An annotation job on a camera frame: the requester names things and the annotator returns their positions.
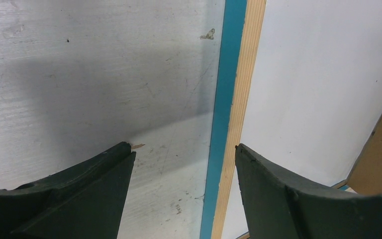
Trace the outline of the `blue wooden picture frame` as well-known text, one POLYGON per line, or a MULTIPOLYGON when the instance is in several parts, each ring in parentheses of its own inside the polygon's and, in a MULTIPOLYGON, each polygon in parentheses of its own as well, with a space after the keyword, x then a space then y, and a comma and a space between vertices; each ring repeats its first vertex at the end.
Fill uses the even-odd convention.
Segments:
POLYGON ((249 93, 255 83, 274 86, 271 68, 256 61, 280 45, 259 45, 263 18, 280 34, 284 60, 307 52, 308 40, 324 36, 336 26, 332 20, 344 11, 342 0, 228 0, 225 3, 213 122, 208 156, 200 238, 222 236, 234 172, 234 147, 241 140, 249 93))

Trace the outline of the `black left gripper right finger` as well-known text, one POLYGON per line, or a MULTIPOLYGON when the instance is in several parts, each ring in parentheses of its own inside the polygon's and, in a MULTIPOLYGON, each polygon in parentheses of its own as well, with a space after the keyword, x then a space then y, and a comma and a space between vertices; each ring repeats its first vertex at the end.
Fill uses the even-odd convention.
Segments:
POLYGON ((250 238, 382 239, 382 194, 316 183, 244 144, 235 164, 250 238))

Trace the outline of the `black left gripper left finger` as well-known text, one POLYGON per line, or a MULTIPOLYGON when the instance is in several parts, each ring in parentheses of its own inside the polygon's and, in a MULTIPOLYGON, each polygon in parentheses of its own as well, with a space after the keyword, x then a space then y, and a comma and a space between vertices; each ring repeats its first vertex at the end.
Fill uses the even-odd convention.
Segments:
POLYGON ((45 178, 0 190, 0 239, 115 239, 136 152, 127 142, 45 178))

